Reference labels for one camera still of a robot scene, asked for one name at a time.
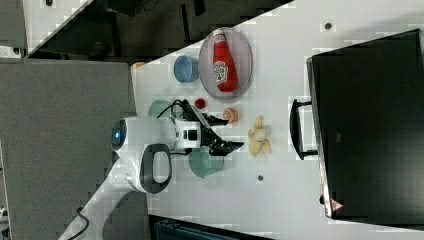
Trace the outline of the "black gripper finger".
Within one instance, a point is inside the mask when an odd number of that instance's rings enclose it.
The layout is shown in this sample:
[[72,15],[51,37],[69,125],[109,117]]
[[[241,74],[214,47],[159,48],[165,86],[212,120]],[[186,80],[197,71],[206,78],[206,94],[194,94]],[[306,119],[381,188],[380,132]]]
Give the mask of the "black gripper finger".
[[211,133],[209,137],[209,154],[211,156],[227,156],[243,145],[243,142],[225,141],[216,133]]
[[203,117],[210,126],[226,126],[229,123],[229,121],[226,119],[221,119],[206,113],[203,113]]

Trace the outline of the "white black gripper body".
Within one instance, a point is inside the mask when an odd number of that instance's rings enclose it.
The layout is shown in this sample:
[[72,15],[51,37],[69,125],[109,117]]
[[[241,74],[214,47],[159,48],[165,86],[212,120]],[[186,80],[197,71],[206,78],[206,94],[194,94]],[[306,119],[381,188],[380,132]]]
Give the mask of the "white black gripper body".
[[211,126],[198,108],[187,100],[175,100],[174,103],[181,108],[182,115],[173,119],[176,131],[173,150],[188,154],[201,147],[202,128],[210,129]]

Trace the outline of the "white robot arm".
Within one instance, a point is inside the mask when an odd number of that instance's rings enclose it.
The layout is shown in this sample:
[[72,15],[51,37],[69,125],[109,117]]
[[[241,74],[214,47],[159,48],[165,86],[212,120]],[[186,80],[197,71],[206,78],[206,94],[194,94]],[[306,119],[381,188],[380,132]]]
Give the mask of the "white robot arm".
[[228,122],[200,112],[186,100],[175,100],[180,117],[161,112],[156,117],[133,116],[119,120],[111,133],[118,155],[103,183],[58,240],[103,240],[106,221],[130,192],[157,194],[172,179],[171,155],[188,155],[205,147],[211,156],[227,156],[243,146],[226,141],[213,128]]

